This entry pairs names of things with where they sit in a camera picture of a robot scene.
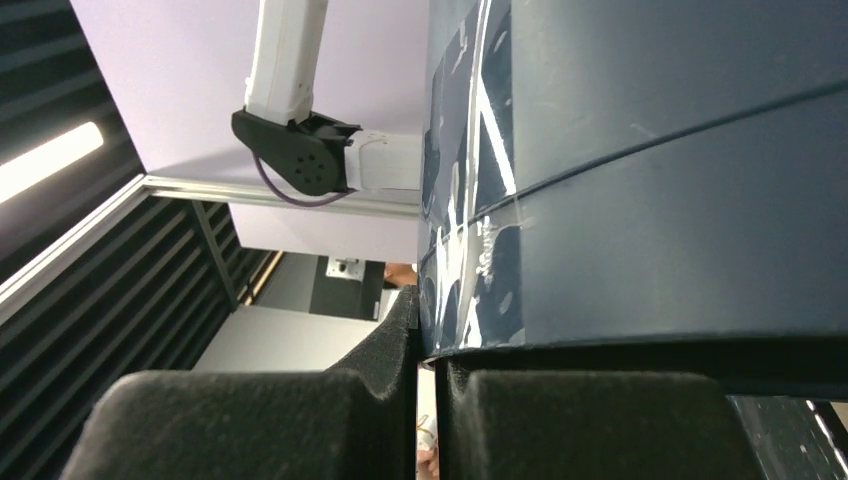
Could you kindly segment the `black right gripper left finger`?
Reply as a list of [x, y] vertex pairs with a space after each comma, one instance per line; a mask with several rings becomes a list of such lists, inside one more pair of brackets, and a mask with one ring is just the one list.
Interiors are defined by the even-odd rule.
[[101, 397], [65, 479], [412, 479], [419, 292], [322, 371], [143, 371]]

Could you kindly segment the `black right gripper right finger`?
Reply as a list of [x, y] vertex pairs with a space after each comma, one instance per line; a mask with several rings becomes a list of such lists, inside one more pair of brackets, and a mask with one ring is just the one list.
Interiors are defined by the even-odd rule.
[[436, 365], [445, 479], [758, 479], [713, 380], [681, 373]]

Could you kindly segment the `black cylindrical bucket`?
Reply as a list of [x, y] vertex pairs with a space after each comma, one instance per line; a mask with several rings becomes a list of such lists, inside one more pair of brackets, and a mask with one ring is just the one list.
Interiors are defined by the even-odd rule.
[[843, 479], [847, 5], [434, 1], [436, 369], [715, 381], [758, 479]]

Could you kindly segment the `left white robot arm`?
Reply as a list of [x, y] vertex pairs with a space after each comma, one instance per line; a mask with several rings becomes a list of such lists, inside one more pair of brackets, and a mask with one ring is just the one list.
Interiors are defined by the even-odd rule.
[[422, 141], [313, 111], [314, 80], [328, 4], [263, 1], [234, 136], [282, 201], [314, 208], [367, 191], [416, 191]]

